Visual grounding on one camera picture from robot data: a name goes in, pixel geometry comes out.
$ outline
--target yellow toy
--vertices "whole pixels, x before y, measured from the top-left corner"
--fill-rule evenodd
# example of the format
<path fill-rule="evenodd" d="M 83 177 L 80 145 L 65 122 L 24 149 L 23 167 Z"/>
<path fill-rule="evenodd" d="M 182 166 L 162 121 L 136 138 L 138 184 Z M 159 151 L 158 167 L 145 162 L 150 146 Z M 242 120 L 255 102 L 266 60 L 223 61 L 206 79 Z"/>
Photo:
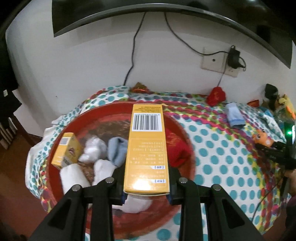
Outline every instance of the yellow toy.
<path fill-rule="evenodd" d="M 252 135 L 255 144 L 259 143 L 261 145 L 271 147 L 274 143 L 273 140 L 267 138 L 267 133 L 262 130 L 257 130 L 257 135 Z"/>
<path fill-rule="evenodd" d="M 283 104 L 286 107 L 287 114 L 290 115 L 293 120 L 295 120 L 296 119 L 296 115 L 295 115 L 296 111 L 293 107 L 292 102 L 290 101 L 290 98 L 287 95 L 284 95 L 282 98 L 279 99 L 279 103 Z"/>

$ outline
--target wooden floor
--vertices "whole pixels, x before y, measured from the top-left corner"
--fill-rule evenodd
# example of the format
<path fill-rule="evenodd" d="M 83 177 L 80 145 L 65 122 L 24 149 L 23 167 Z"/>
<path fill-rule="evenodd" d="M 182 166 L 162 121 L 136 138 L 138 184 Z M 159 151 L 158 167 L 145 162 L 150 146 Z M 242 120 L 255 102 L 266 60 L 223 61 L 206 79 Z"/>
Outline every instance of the wooden floor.
<path fill-rule="evenodd" d="M 25 166 L 29 144 L 17 136 L 8 150 L 0 146 L 0 220 L 17 234 L 29 237 L 43 220 L 46 212 L 40 200 L 25 186 Z M 285 230 L 283 212 L 265 235 L 267 241 L 277 241 Z"/>

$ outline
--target brown floor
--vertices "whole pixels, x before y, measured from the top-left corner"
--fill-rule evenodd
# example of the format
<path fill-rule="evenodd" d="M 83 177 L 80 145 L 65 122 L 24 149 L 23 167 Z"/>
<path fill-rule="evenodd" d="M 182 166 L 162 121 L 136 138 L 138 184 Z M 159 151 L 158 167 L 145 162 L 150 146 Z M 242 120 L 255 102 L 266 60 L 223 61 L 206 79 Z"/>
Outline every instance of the brown floor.
<path fill-rule="evenodd" d="M 0 145 L 0 220 L 27 237 L 46 215 L 40 200 L 25 186 L 29 149 L 22 136 L 17 136 L 8 150 Z"/>

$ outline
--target outlet plate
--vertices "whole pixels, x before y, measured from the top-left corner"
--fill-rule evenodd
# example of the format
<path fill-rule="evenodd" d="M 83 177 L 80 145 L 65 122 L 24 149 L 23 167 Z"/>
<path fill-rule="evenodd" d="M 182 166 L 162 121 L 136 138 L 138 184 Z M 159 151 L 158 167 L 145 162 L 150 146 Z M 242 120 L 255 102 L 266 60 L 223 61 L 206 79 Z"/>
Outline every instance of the outlet plate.
<path fill-rule="evenodd" d="M 205 54 L 214 53 L 217 51 L 219 51 L 219 50 L 203 48 L 203 53 L 205 53 Z M 226 53 L 218 53 L 215 55 L 203 56 L 201 68 L 215 71 L 215 72 L 219 72 L 219 73 L 223 73 L 225 63 L 226 63 L 226 57 L 227 57 Z M 232 77 L 237 77 L 240 71 L 241 71 L 241 68 L 233 69 L 233 68 L 227 66 L 225 74 L 232 76 Z"/>

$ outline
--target polka dot tablecloth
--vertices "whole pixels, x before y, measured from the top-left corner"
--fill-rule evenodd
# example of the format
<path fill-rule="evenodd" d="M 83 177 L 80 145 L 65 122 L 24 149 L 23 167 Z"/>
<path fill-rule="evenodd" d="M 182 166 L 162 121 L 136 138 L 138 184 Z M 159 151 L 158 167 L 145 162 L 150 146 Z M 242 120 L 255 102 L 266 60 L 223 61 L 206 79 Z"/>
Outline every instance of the polka dot tablecloth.
<path fill-rule="evenodd" d="M 47 198 L 45 160 L 55 138 L 79 114 L 96 106 L 126 100 L 162 104 L 164 112 L 183 126 L 192 142 L 196 156 L 194 182 L 208 187 L 220 184 L 251 219 L 260 199 L 274 187 L 278 174 L 277 166 L 261 157 L 254 148 L 251 136 L 257 129 L 262 129 L 275 141 L 284 142 L 283 134 L 269 129 L 264 119 L 260 118 L 259 109 L 244 104 L 238 104 L 238 107 L 246 125 L 243 130 L 236 130 L 229 127 L 224 104 L 211 108 L 200 95 L 168 92 L 136 94 L 130 93 L 126 86 L 105 88 L 60 118 L 51 141 L 36 157 L 30 176 L 30 191 L 41 199 L 45 210 L 49 211 L 52 205 Z M 279 190 L 275 188 L 255 214 L 253 223 L 261 233 L 272 226 L 280 214 L 280 205 Z M 201 209 L 206 241 L 207 222 L 203 204 Z M 129 240 L 178 240 L 179 228 L 180 213 L 177 213 L 161 228 Z"/>

